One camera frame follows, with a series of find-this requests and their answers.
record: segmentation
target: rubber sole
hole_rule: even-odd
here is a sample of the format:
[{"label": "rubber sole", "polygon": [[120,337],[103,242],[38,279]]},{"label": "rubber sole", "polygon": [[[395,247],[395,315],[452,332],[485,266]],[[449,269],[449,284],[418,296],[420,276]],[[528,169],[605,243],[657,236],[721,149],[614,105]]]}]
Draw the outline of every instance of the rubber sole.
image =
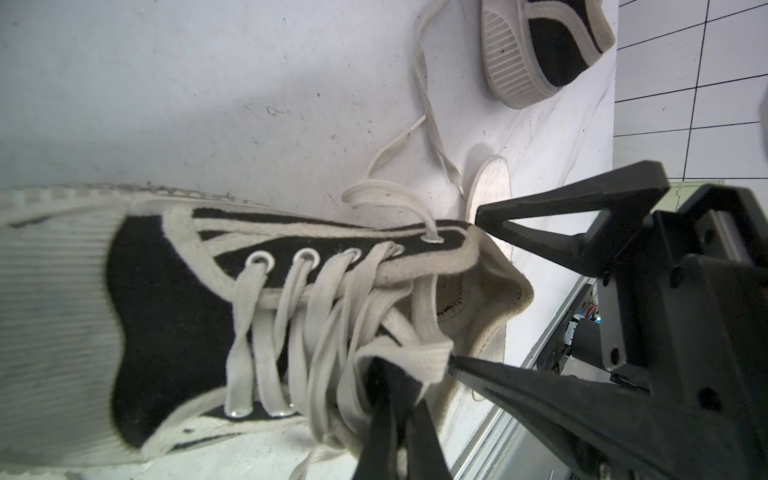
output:
[{"label": "rubber sole", "polygon": [[523,13],[526,0],[483,0],[480,38],[485,77],[511,108],[526,108],[558,93],[539,67]]}]

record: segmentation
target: white trim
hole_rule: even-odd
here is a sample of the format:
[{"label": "white trim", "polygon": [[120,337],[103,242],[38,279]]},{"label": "white trim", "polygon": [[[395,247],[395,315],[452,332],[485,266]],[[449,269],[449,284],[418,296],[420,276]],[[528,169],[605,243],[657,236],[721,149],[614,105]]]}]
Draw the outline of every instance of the white trim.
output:
[{"label": "white trim", "polygon": [[578,13],[562,2],[545,0],[543,2],[526,2],[525,16],[528,18],[549,18],[562,23],[571,32],[581,57],[587,65],[594,65],[600,59],[602,53],[594,46],[586,25],[581,21]]},{"label": "white trim", "polygon": [[603,15],[603,9],[597,0],[584,0],[584,3],[587,6],[587,19],[592,35],[594,35],[594,40],[598,44],[598,48],[605,53],[616,43],[614,32],[611,30],[611,25],[608,24],[605,15]]}]

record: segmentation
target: black plastic bracket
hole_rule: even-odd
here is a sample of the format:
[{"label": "black plastic bracket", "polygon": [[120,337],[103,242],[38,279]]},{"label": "black plastic bracket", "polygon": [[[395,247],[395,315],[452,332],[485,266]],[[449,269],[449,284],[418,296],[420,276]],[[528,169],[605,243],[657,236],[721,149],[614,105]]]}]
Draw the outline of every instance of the black plastic bracket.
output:
[{"label": "black plastic bracket", "polygon": [[[600,276],[669,190],[661,164],[641,161],[543,194],[481,205],[475,223],[505,242],[585,276]],[[510,220],[599,210],[587,232],[563,235]]]}]

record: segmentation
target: sneaker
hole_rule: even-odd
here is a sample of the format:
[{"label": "sneaker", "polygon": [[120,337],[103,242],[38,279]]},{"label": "sneaker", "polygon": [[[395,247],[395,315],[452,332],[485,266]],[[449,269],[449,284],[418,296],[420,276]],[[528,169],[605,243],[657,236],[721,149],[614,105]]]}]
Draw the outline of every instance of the sneaker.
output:
[{"label": "sneaker", "polygon": [[[507,159],[494,155],[486,160],[480,166],[477,174],[475,174],[475,179],[472,181],[472,187],[467,197],[464,220],[467,223],[474,223],[478,207],[481,205],[512,199],[512,188],[509,178]],[[512,261],[512,245],[496,237],[491,237],[491,240],[504,254],[504,257]],[[507,329],[502,328],[496,332],[485,347],[485,350],[477,358],[488,360],[489,362],[503,363],[506,351]],[[485,400],[485,397],[472,390],[472,399],[476,402],[481,402]]]},{"label": "sneaker", "polygon": [[184,190],[0,192],[3,469],[146,462],[297,423],[359,454],[374,356],[428,386],[440,425],[449,353],[478,355],[533,293],[482,230],[414,199],[349,189],[423,219],[374,230]]},{"label": "sneaker", "polygon": [[481,17],[488,85],[512,108],[558,93],[616,42],[598,0],[482,0]]}]

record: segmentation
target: white wall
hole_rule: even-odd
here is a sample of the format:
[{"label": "white wall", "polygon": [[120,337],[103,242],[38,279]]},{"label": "white wall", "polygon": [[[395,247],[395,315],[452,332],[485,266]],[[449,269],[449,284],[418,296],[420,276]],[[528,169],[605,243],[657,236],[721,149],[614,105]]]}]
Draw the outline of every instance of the white wall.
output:
[{"label": "white wall", "polygon": [[768,209],[768,4],[623,0],[619,23],[614,167],[658,160],[672,181],[725,179]]}]

